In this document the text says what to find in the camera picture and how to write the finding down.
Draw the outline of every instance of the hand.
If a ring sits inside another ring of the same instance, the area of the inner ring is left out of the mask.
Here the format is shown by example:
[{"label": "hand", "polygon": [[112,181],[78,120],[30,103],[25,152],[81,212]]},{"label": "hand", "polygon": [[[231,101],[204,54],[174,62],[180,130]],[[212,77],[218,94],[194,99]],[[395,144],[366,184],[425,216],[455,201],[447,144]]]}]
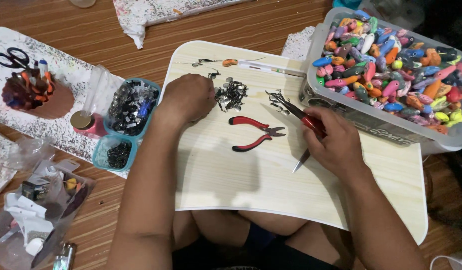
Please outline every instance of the hand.
[{"label": "hand", "polygon": [[369,169],[363,161],[357,129],[330,109],[309,107],[305,113],[323,121],[327,136],[319,142],[314,132],[301,125],[311,155],[342,181],[362,175]]},{"label": "hand", "polygon": [[184,125],[205,116],[215,105],[213,81],[186,74],[168,83],[156,110],[165,111],[168,120],[172,118]]}]

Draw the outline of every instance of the small box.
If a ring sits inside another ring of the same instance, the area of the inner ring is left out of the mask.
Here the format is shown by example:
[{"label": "small box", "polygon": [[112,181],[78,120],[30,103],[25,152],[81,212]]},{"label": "small box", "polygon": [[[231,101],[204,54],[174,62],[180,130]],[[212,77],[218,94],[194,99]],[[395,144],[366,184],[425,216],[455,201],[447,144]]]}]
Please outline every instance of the small box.
[{"label": "small box", "polygon": [[22,195],[30,200],[44,199],[49,191],[49,181],[45,178],[33,178],[23,182]]}]

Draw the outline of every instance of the black shorts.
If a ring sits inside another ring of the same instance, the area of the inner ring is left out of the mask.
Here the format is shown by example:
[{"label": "black shorts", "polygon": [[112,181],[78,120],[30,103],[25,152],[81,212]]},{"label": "black shorts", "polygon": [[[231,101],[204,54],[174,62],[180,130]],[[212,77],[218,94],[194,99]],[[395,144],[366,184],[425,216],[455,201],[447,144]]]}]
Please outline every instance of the black shorts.
[{"label": "black shorts", "polygon": [[225,260],[217,252],[215,244],[201,237],[191,245],[172,253],[173,269],[340,270],[336,266],[287,246],[284,239],[274,239],[261,250],[249,248],[252,249],[250,253],[256,257],[254,263],[249,265],[249,268],[234,268],[226,265]]}]

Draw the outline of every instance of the lighter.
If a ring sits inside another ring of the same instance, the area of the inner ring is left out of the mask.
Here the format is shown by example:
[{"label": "lighter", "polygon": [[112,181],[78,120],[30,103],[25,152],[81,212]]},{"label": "lighter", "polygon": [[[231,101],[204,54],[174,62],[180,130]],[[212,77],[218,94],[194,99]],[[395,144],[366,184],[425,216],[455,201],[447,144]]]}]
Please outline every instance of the lighter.
[{"label": "lighter", "polygon": [[64,243],[60,254],[54,260],[53,270],[71,270],[75,254],[76,244],[70,242]]}]

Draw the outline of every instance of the person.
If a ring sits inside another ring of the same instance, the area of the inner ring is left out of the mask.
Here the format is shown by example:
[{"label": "person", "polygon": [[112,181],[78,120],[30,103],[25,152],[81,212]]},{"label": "person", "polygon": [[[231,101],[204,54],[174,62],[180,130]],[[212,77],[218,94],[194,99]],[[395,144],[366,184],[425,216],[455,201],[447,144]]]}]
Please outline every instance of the person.
[{"label": "person", "polygon": [[249,269],[338,270],[356,260],[368,270],[426,268],[363,161],[358,131],[325,108],[305,112],[323,121],[326,138],[301,129],[312,157],[341,183],[351,233],[261,212],[175,212],[180,135],[215,104],[213,81],[203,76],[187,74],[166,86],[126,181],[106,269],[239,269],[222,265],[215,244],[249,248]]}]

